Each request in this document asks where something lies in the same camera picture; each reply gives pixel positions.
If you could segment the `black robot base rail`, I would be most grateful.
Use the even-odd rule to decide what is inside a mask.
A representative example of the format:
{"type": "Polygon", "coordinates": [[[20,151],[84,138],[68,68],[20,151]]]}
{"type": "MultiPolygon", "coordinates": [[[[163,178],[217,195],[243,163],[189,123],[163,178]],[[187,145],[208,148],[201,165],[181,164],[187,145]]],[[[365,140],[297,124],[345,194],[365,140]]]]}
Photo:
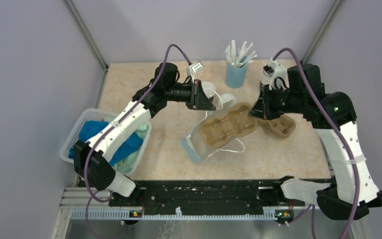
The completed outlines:
{"type": "Polygon", "coordinates": [[[268,207],[303,206],[281,199],[273,180],[138,180],[129,197],[113,194],[111,207],[144,208],[146,216],[172,215],[180,208],[185,216],[262,215],[268,207]]]}

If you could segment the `single brown cup carrier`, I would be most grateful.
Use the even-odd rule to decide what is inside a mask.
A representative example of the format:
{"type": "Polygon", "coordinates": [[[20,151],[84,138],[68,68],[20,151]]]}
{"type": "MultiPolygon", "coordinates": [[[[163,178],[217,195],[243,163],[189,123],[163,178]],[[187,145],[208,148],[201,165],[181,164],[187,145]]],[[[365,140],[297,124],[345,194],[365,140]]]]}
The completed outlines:
{"type": "Polygon", "coordinates": [[[257,120],[249,116],[252,106],[246,102],[231,106],[222,117],[209,117],[200,124],[202,141],[211,148],[225,146],[230,140],[252,134],[257,120]]]}

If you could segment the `stack of white cup lids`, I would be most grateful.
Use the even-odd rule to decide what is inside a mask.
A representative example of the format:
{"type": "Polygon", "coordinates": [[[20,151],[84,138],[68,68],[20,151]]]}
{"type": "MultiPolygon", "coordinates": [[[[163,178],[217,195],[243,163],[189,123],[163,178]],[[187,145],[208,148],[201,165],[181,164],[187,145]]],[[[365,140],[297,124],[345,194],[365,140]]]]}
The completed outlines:
{"type": "Polygon", "coordinates": [[[224,108],[227,104],[230,104],[230,105],[236,104],[237,99],[233,94],[224,93],[220,95],[218,102],[219,102],[219,105],[224,108]]]}

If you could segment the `white coffee cup lid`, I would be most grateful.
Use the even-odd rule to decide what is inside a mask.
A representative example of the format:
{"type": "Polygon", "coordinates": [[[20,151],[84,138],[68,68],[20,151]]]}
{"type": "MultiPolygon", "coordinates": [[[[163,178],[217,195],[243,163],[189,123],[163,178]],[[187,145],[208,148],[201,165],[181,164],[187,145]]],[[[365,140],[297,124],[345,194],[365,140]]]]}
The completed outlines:
{"type": "Polygon", "coordinates": [[[203,82],[202,88],[205,95],[209,98],[210,101],[213,101],[216,94],[216,86],[211,82],[203,82]]]}

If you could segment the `light blue paper bag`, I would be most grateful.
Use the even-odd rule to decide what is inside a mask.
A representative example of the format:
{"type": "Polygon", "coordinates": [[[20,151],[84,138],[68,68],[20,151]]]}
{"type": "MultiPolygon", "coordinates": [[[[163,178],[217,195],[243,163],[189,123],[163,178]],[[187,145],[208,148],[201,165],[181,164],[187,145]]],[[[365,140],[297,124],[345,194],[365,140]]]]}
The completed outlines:
{"type": "Polygon", "coordinates": [[[192,163],[203,163],[209,158],[211,158],[213,155],[221,151],[231,153],[243,153],[245,151],[244,143],[238,138],[232,139],[224,146],[215,148],[209,147],[202,141],[202,138],[199,133],[201,123],[209,117],[215,115],[215,112],[206,111],[204,118],[202,118],[180,141],[180,146],[182,147],[186,156],[192,163]],[[241,148],[239,150],[233,150],[228,148],[228,145],[230,145],[232,142],[239,143],[241,145],[241,148]]]}

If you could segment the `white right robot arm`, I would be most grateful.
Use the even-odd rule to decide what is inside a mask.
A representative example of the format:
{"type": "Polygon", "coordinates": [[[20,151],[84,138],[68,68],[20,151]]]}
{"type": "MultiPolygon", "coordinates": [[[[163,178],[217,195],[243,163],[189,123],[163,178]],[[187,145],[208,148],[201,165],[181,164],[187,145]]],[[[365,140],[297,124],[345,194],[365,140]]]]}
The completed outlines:
{"type": "Polygon", "coordinates": [[[283,177],[272,191],[276,204],[285,205],[291,199],[303,201],[317,206],[332,220],[348,219],[353,205],[357,206],[355,220],[366,216],[370,208],[382,207],[382,190],[369,173],[358,140],[352,101],[345,93],[325,92],[318,66],[264,66],[260,94],[249,114],[272,121],[285,113],[301,114],[316,130],[334,182],[283,177]]]}

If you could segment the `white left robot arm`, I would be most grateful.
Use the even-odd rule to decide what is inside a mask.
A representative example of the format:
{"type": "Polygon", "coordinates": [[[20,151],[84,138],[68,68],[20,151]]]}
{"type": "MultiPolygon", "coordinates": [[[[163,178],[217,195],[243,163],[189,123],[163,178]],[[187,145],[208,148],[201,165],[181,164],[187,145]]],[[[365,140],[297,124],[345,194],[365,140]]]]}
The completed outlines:
{"type": "Polygon", "coordinates": [[[215,105],[204,93],[202,81],[194,77],[202,69],[201,62],[191,63],[187,78],[181,83],[177,65],[161,63],[155,77],[134,94],[113,121],[91,138],[74,144],[74,170],[84,178],[88,191],[92,188],[109,190],[119,194],[128,206],[138,203],[140,193],[135,189],[135,182],[114,170],[110,161],[138,127],[152,119],[169,101],[185,103],[190,110],[215,111],[215,105]]]}

